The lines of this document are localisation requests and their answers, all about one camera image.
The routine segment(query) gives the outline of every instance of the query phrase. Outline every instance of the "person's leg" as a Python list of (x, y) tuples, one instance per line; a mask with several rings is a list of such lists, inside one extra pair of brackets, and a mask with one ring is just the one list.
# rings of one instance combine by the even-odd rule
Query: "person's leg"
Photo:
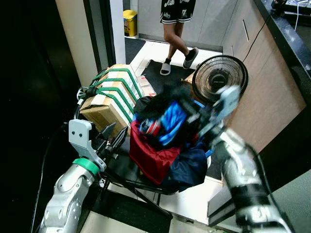
[(176, 24), (163, 24), (164, 40), (170, 45), (174, 46), (179, 51), (181, 51), (185, 56), (187, 56), (189, 53), (189, 49), (185, 45), (185, 42), (178, 35), (175, 34)]
[[(175, 29), (174, 29), (175, 34), (179, 36), (180, 38), (181, 38), (181, 34), (183, 33), (183, 29), (184, 29), (184, 23), (177, 22), (175, 24)], [(169, 50), (169, 55), (167, 56), (167, 59), (171, 60), (176, 50), (177, 48), (170, 44), (170, 50)]]

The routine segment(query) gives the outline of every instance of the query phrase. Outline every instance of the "electric fan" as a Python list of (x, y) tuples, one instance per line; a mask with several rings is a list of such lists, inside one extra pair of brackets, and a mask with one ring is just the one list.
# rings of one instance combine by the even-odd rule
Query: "electric fan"
[(246, 89), (248, 73), (239, 59), (218, 55), (202, 62), (196, 69), (192, 79), (192, 88), (196, 96), (204, 102), (216, 102), (220, 94), (216, 93), (224, 86), (238, 85), (241, 94)]

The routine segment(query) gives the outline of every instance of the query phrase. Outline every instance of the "person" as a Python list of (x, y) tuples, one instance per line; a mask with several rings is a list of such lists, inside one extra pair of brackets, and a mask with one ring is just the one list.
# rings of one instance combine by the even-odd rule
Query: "person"
[(198, 55), (198, 48), (189, 50), (181, 38), (184, 23), (192, 18), (195, 0), (162, 0), (160, 22), (163, 23), (164, 40), (170, 44), (169, 55), (162, 64), (161, 75), (169, 75), (171, 72), (171, 59), (176, 50), (185, 55), (184, 69), (189, 69), (195, 57)]

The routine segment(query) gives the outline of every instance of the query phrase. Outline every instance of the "black shorts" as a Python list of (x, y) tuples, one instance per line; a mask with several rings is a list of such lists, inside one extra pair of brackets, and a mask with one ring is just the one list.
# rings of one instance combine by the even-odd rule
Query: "black shorts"
[(160, 23), (184, 23), (192, 18), (195, 0), (162, 0)]

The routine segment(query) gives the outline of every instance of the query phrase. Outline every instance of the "clothing pile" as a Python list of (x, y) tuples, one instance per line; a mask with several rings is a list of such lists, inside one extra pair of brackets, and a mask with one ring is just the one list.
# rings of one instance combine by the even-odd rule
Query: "clothing pile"
[(181, 192), (204, 182), (207, 147), (189, 125), (189, 117), (201, 107), (182, 89), (169, 86), (137, 101), (129, 155), (154, 184)]

